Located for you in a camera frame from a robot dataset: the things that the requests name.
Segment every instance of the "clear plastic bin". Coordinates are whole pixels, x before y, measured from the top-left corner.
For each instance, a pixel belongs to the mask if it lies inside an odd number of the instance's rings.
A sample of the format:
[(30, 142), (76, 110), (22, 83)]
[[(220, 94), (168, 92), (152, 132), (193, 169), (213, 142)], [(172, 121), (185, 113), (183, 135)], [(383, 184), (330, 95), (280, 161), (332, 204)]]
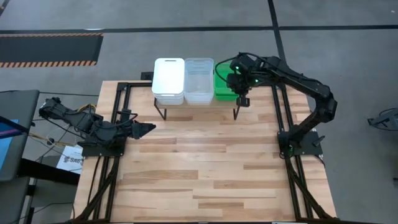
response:
[(184, 63), (182, 58), (158, 58), (155, 61), (152, 92), (160, 104), (183, 104)]
[(190, 105), (209, 105), (214, 96), (214, 61), (211, 58), (185, 59), (184, 97)]

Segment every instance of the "floor mat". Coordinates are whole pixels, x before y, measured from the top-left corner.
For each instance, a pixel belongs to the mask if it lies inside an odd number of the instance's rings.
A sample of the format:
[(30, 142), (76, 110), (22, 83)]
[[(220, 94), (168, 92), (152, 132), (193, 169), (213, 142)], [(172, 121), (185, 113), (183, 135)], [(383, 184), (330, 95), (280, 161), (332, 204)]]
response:
[(0, 35), (0, 68), (96, 65), (104, 34)]

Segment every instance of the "wood plank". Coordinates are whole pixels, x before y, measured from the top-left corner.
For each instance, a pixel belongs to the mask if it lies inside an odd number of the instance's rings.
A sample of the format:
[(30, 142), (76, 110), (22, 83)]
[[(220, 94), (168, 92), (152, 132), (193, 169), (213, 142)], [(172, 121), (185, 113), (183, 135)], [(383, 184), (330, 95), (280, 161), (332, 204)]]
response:
[[(116, 87), (117, 82), (103, 82), (96, 113), (105, 120), (111, 118)], [(310, 113), (306, 96), (290, 87), (287, 93), (294, 121), (305, 119)], [(285, 163), (279, 158), (272, 91), (254, 88), (249, 97), (251, 106), (241, 108), (236, 121), (231, 109), (234, 102), (229, 108), (168, 109), (168, 119), (163, 121), (150, 88), (133, 88), (129, 109), (139, 114), (138, 121), (157, 127), (142, 139), (127, 140), (111, 222), (294, 220)], [(285, 115), (282, 97), (279, 100)], [(96, 160), (84, 161), (76, 215), (86, 207)], [(313, 156), (302, 156), (302, 161), (309, 191), (335, 216), (323, 165)], [(101, 164), (91, 197), (97, 191)]]

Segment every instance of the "green plastic bin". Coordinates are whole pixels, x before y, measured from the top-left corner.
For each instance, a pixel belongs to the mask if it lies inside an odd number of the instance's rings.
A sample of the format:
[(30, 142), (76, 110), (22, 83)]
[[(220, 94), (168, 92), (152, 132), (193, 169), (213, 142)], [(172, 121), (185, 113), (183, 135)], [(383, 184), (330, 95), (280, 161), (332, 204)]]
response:
[[(229, 63), (222, 63), (217, 67), (219, 75), (226, 79), (229, 73), (233, 73), (229, 67)], [(220, 79), (214, 71), (214, 94), (217, 100), (220, 101), (234, 101), (238, 97), (230, 88), (226, 86), (226, 82)]]

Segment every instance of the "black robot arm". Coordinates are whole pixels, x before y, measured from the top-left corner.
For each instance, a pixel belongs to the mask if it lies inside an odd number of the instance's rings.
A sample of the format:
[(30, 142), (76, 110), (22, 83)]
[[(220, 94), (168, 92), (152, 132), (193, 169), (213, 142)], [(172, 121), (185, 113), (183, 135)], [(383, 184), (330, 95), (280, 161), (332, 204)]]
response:
[(315, 99), (315, 110), (300, 124), (293, 125), (289, 132), (288, 146), (300, 147), (304, 136), (319, 123), (327, 123), (334, 119), (337, 101), (334, 99), (330, 88), (320, 81), (299, 74), (278, 57), (258, 57), (253, 60), (250, 53), (239, 53), (231, 62), (234, 73), (227, 76), (227, 85), (239, 95), (237, 104), (249, 106), (250, 100), (246, 98), (249, 90), (261, 83), (285, 83), (296, 90)]
[(118, 113), (120, 120), (112, 124), (104, 121), (101, 115), (92, 113), (91, 108), (71, 110), (55, 97), (46, 99), (39, 109), (39, 115), (44, 119), (62, 120), (84, 135), (84, 141), (78, 142), (83, 147), (83, 156), (121, 156), (127, 138), (139, 139), (156, 127), (136, 121), (137, 114), (131, 113), (131, 110)]

